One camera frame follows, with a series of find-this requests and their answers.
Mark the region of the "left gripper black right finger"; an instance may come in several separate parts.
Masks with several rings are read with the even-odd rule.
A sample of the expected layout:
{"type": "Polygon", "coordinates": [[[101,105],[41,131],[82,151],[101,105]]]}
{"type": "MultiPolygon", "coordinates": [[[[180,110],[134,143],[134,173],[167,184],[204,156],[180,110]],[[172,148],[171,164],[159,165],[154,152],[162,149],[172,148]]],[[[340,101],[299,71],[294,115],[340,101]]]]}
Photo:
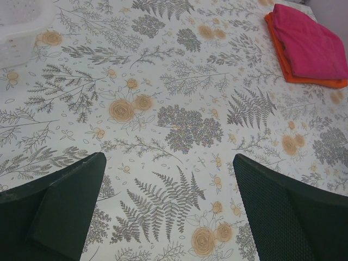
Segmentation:
{"type": "Polygon", "coordinates": [[[347,197],[236,154],[233,167],[260,260],[347,260],[347,197]]]}

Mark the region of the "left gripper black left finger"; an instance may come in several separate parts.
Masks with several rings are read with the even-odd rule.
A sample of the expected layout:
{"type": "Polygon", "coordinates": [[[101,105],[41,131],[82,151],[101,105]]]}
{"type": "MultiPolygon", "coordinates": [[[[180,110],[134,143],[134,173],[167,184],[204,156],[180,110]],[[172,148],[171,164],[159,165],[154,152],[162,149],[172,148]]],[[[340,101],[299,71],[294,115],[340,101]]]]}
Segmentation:
{"type": "Polygon", "coordinates": [[[106,163],[94,153],[1,192],[1,260],[80,260],[106,163]]]}

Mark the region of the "magenta t shirt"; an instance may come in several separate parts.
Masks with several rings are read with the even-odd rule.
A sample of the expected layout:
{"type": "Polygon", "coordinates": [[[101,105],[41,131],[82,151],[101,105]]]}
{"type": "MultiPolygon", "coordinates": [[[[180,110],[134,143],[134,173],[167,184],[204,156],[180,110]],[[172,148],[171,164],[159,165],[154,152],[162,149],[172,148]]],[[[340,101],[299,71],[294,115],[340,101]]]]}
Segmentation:
{"type": "Polygon", "coordinates": [[[347,79],[346,53],[342,40],[305,13],[275,4],[272,11],[276,38],[295,76],[312,79],[347,79]]]}

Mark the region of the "white plastic basket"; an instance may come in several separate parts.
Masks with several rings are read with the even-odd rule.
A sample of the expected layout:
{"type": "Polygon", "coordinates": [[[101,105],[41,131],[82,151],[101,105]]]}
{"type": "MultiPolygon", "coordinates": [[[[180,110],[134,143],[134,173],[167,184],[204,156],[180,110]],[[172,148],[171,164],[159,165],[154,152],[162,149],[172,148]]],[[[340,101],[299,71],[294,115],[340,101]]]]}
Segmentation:
{"type": "Polygon", "coordinates": [[[28,62],[36,36],[54,19],[53,1],[1,1],[1,68],[28,62]]]}

